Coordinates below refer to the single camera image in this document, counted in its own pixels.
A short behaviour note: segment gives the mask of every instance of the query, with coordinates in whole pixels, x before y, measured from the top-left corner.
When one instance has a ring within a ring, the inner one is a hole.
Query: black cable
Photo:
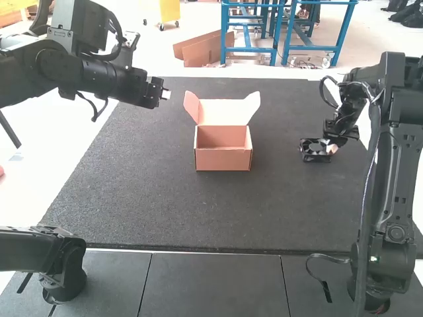
[[[336,264],[348,264],[351,262],[351,259],[339,259],[339,258],[334,258],[333,256],[328,256],[326,254],[320,254],[320,253],[315,253],[315,254],[310,254],[307,258],[307,260],[305,261],[305,269],[307,270],[307,273],[314,279],[316,279],[323,287],[323,290],[326,292],[329,292],[329,288],[328,285],[325,281],[323,281],[320,277],[317,277],[316,275],[313,274],[313,272],[310,270],[309,268],[309,261],[312,259],[322,259],[322,260],[326,260],[326,261],[330,261],[332,263],[336,263]]]
[[[99,117],[99,116],[103,113],[104,109],[106,109],[106,107],[107,107],[107,105],[108,105],[108,98],[106,98],[106,101],[104,102],[104,106],[103,106],[103,108],[101,108],[101,109],[100,109],[100,111],[98,111],[98,110],[97,110],[97,107],[96,107],[96,106],[95,106],[95,104],[94,104],[94,102],[92,102],[91,100],[89,100],[89,99],[85,98],[85,96],[84,96],[83,94],[81,94],[79,91],[77,91],[77,92],[76,92],[76,95],[77,95],[79,98],[81,98],[81,99],[83,99],[83,100],[87,101],[87,102],[91,105],[91,107],[93,108],[93,111],[94,111],[94,115],[93,115],[93,117],[91,118],[91,121],[92,121],[92,122],[96,122],[96,121],[97,121],[97,119],[98,119],[98,117]]]
[[[320,85],[319,85],[319,92],[320,92],[320,96],[322,97],[323,101],[326,102],[326,104],[328,104],[330,107],[334,108],[334,109],[338,109],[338,106],[333,104],[332,102],[330,102],[329,100],[326,99],[325,96],[325,92],[323,91],[323,87],[325,86],[325,80],[330,79],[334,84],[338,85],[338,82],[331,76],[324,76],[321,80],[320,80]]]
[[[108,105],[108,98],[106,98],[106,100],[104,101],[103,108],[101,108],[100,111],[98,111],[97,117],[101,116],[101,114],[103,113],[104,109],[106,109],[107,105]]]
[[[357,276],[356,276],[356,292],[354,295],[353,317],[362,317],[365,307],[365,295],[367,284],[367,257],[368,244],[370,240],[371,230],[371,212],[366,210],[367,197],[369,193],[369,180],[373,171],[376,158],[377,148],[379,145],[381,130],[381,107],[378,102],[383,90],[375,96],[373,89],[367,83],[351,82],[350,85],[361,85],[369,98],[369,116],[371,122],[371,137],[369,141],[369,151],[367,152],[367,173],[364,181],[364,193],[362,199],[362,216],[360,217],[360,229],[358,232],[358,259],[357,259]]]

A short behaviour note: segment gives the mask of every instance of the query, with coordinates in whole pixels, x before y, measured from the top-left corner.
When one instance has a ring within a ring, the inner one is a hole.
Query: white floor
[[[342,77],[340,73],[353,67],[378,63],[381,52],[386,50],[414,56],[423,55],[423,30],[404,28],[388,21],[389,13],[379,10],[380,7],[386,7],[387,1],[374,0],[359,2],[356,6],[339,67],[336,69],[314,71],[252,63],[234,63],[226,68],[187,69],[183,67],[182,61],[174,58],[172,44],[220,29],[219,4],[181,3],[180,28],[173,28],[170,24],[168,30],[160,32],[151,23],[148,26],[142,25],[144,14],[139,9],[138,0],[125,0],[125,5],[115,0],[98,2],[116,13],[123,29],[141,33],[134,66],[147,69],[150,75],[302,78],[316,81],[327,73]],[[336,41],[335,26],[340,26],[344,10],[345,8],[336,5],[322,7],[321,25],[312,38],[315,44]],[[25,23],[20,23],[12,29],[25,26]],[[257,41],[254,44],[264,46],[266,41],[271,40]],[[243,37],[239,34],[237,44],[242,43]],[[90,121],[92,110],[85,101],[61,99],[55,90],[40,98],[2,110],[23,146],[16,151],[0,128],[0,164],[7,173],[0,180],[0,226],[25,227],[35,225],[42,218],[116,104],[117,102],[111,102],[97,123]],[[162,102],[161,107],[166,106],[166,102]],[[367,144],[369,124],[366,111],[363,113],[359,126],[362,141]],[[422,170],[418,173],[414,220],[423,229],[423,213],[419,213],[423,206],[423,197],[418,195],[423,189],[421,174]],[[416,263],[416,272],[423,281],[423,262]],[[12,273],[0,274],[0,291],[11,275]]]

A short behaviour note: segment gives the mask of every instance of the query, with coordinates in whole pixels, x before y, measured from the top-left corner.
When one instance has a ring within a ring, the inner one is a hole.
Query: metal rack
[[[270,65],[274,66],[276,62],[276,54],[278,53],[278,43],[280,38],[281,25],[287,25],[287,33],[284,41],[284,48],[282,54],[282,65],[288,64],[288,56],[290,50],[302,50],[302,51],[325,51],[328,53],[328,58],[330,59],[330,66],[336,66],[338,58],[342,49],[342,45],[345,40],[346,32],[351,21],[351,16],[354,11],[354,6],[358,3],[358,0],[349,0],[349,1],[328,1],[328,0],[292,0],[291,5],[286,5],[284,0],[272,0],[272,4],[269,4],[270,0],[262,0],[261,3],[258,3],[258,0],[255,0],[254,3],[234,3],[229,2],[229,0],[222,0],[221,3],[221,30],[222,30],[222,40],[221,40],[221,64],[226,62],[226,53],[227,52],[254,52],[254,53],[269,53],[270,54]],[[313,5],[309,18],[295,18],[295,8],[297,4],[304,5]],[[347,5],[344,20],[336,41],[336,45],[314,45],[310,40],[310,37],[313,35],[313,30],[315,27],[317,10],[316,5]],[[229,15],[229,9],[231,7],[240,7],[242,15],[231,16]],[[247,13],[246,7],[254,7],[254,14],[249,15]],[[260,14],[257,14],[257,8],[260,7]],[[284,7],[293,8],[291,12],[287,12]],[[271,9],[270,14],[270,27],[269,35],[273,36],[273,46],[271,48],[253,48],[251,46],[249,26],[261,28],[261,38],[266,37],[266,28],[268,22],[269,9]],[[231,22],[231,19],[249,19],[257,20],[257,23],[253,22]],[[245,38],[245,47],[236,47],[236,48],[226,48],[225,47],[225,33],[229,29],[229,26],[242,26]],[[303,31],[301,27],[308,26],[307,31]],[[295,31],[299,38],[303,41],[304,45],[293,45],[291,44],[291,35]]]
[[[227,52],[250,52],[250,53],[267,53],[270,54],[270,65],[275,66],[276,63],[276,54],[278,53],[278,42],[280,36],[280,28],[282,25],[282,15],[279,15],[276,21],[276,32],[273,40],[273,46],[271,48],[254,48],[251,45],[250,32],[258,32],[258,27],[261,27],[261,38],[266,37],[266,26],[268,21],[268,11],[269,8],[283,7],[281,4],[269,4],[269,0],[262,0],[261,3],[258,3],[258,0],[255,0],[255,3],[237,3],[229,2],[229,0],[222,0],[221,2],[221,55],[220,55],[220,64],[226,64],[226,53]],[[230,15],[230,8],[241,9],[242,15]],[[254,7],[254,14],[250,15],[246,8]],[[260,7],[260,15],[257,14],[257,8]],[[257,20],[257,22],[231,22],[231,20]],[[225,45],[225,34],[228,31],[230,26],[242,26],[244,32],[245,46],[243,47],[233,47],[227,48]]]
[[[313,10],[310,12],[311,19],[306,20],[304,22],[298,21],[295,19],[295,12],[288,13],[286,10],[283,10],[284,16],[287,19],[288,29],[286,32],[286,39],[284,42],[284,50],[282,53],[282,65],[288,64],[288,56],[290,50],[303,50],[303,51],[326,51],[332,53],[330,55],[330,66],[336,66],[338,62],[339,54],[342,49],[342,45],[345,40],[346,31],[348,30],[348,26],[351,21],[351,16],[354,11],[355,5],[358,3],[358,0],[349,0],[348,2],[342,1],[315,1],[315,0],[292,0],[291,7],[296,8],[297,4],[304,4],[304,5],[347,5],[348,8],[346,9],[344,20],[342,21],[342,26],[338,35],[338,39],[336,41],[335,46],[328,46],[328,45],[314,45],[312,41],[310,41],[310,37],[313,34],[313,29],[316,21],[317,10],[316,6],[313,6]],[[309,29],[306,32],[302,31],[300,25],[305,24],[309,25]],[[295,31],[299,38],[303,41],[304,45],[292,45],[291,44],[291,35],[292,31]]]

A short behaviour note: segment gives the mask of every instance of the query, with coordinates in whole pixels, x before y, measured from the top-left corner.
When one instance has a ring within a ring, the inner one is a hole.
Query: black mechanical part
[[[39,273],[44,299],[51,304],[67,302],[84,289],[87,276],[82,261],[86,247],[82,238],[61,228],[0,227],[0,271]]]
[[[67,1],[58,1],[48,39],[28,35],[0,38],[0,69],[9,74],[0,79],[4,91],[0,108],[56,87],[60,96],[70,100],[81,90],[102,100],[110,97],[149,109],[167,98],[162,79],[153,77],[149,83],[146,71],[132,67],[138,33],[122,34],[116,17],[96,3],[68,2],[66,7]],[[118,45],[111,54],[93,54],[105,47],[109,29],[117,33]]]
[[[393,293],[407,292],[416,259],[412,202],[423,147],[423,57],[385,52],[378,65],[353,69],[336,84],[342,105],[323,128],[330,143],[341,147],[360,137],[356,120],[369,102],[372,136],[362,221],[347,288],[355,300],[354,317],[364,309],[381,314]]]
[[[29,27],[28,35],[40,36],[47,33],[48,25],[48,13],[50,10],[50,5],[52,5],[53,0],[40,0],[38,3],[37,14],[34,21],[32,21],[31,26]]]
[[[303,156],[303,162],[330,162],[332,153],[327,151],[328,140],[326,139],[301,139],[299,150]]]

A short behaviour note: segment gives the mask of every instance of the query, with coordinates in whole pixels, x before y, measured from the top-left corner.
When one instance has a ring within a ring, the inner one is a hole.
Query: open cardboard box
[[[184,61],[185,67],[202,67],[220,60],[220,34],[215,31],[173,45],[174,56]],[[226,33],[226,47],[233,47],[235,33]]]
[[[260,107],[258,91],[240,100],[200,100],[186,91],[184,107],[197,123],[196,170],[250,170],[252,143],[248,123]]]

